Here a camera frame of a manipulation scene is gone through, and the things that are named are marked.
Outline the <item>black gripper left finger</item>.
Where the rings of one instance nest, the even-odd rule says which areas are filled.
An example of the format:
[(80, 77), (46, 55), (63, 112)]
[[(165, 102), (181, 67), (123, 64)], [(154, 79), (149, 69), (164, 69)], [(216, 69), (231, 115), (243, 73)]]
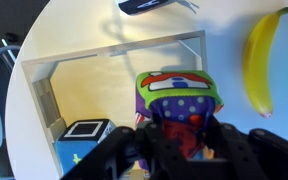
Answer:
[(163, 135), (162, 125), (144, 122), (136, 130), (117, 127), (61, 180), (120, 180), (138, 160), (151, 180), (181, 180), (184, 157)]

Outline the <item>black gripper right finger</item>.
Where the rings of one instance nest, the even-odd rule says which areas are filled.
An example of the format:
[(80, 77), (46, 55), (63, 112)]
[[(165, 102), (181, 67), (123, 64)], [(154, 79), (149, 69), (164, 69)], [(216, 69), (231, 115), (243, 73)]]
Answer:
[(288, 140), (268, 130), (242, 133), (212, 116), (206, 144), (215, 158), (197, 162), (202, 180), (288, 180)]

